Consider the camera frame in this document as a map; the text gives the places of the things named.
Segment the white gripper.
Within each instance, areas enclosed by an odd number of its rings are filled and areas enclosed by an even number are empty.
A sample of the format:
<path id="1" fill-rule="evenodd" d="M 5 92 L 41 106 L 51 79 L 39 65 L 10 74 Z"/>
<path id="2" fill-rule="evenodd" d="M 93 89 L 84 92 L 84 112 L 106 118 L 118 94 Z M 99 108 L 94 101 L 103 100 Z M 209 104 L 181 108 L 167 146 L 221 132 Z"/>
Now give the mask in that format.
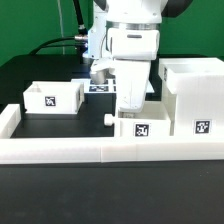
<path id="1" fill-rule="evenodd" d="M 120 112 L 140 113 L 144 106 L 151 69 L 150 61 L 101 58 L 94 60 L 90 77 L 96 84 L 103 84 L 105 72 L 116 79 L 116 104 Z"/>

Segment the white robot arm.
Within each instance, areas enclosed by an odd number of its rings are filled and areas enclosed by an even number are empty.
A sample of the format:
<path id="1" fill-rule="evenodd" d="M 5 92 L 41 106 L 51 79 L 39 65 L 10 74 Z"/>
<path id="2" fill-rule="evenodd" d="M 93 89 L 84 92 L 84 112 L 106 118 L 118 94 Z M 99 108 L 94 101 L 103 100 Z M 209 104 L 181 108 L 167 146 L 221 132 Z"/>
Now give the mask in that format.
<path id="1" fill-rule="evenodd" d="M 88 31 L 92 60 L 90 77 L 97 84 L 105 75 L 116 78 L 116 106 L 139 113 L 144 105 L 151 62 L 159 49 L 159 26 L 176 18 L 193 0 L 93 0 L 94 23 Z"/>

